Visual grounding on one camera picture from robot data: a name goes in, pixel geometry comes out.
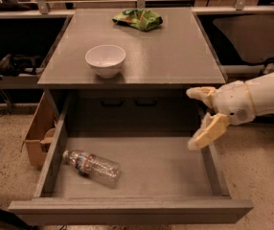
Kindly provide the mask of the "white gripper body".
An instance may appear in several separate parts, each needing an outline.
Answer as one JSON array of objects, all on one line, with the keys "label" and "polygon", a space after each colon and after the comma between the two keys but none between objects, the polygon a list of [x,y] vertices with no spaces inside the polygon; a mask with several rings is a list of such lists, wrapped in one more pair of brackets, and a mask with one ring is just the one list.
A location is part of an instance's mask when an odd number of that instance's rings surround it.
[{"label": "white gripper body", "polygon": [[256,117],[247,85],[240,80],[222,85],[213,95],[213,107],[234,126],[249,123]]}]

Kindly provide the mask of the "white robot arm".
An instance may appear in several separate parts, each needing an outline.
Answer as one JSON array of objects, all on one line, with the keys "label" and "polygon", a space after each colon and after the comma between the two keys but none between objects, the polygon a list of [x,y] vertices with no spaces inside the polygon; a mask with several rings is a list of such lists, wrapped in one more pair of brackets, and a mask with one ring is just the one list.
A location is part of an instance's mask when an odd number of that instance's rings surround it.
[{"label": "white robot arm", "polygon": [[274,72],[251,80],[236,80],[220,88],[192,87],[186,94],[216,113],[205,114],[200,128],[188,142],[190,150],[201,150],[221,137],[230,125],[238,126],[252,122],[257,116],[274,114]]}]

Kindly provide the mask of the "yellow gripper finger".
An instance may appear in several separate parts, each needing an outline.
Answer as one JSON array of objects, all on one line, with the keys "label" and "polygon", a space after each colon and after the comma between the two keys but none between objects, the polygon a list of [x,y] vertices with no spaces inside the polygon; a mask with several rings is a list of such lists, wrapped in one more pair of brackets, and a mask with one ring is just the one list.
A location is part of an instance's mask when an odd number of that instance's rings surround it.
[{"label": "yellow gripper finger", "polygon": [[202,150],[222,136],[229,125],[230,119],[227,115],[221,113],[211,115],[210,113],[206,113],[200,128],[188,141],[188,149]]},{"label": "yellow gripper finger", "polygon": [[186,94],[190,99],[202,101],[207,107],[213,108],[213,96],[216,91],[217,90],[212,86],[202,86],[189,88]]}]

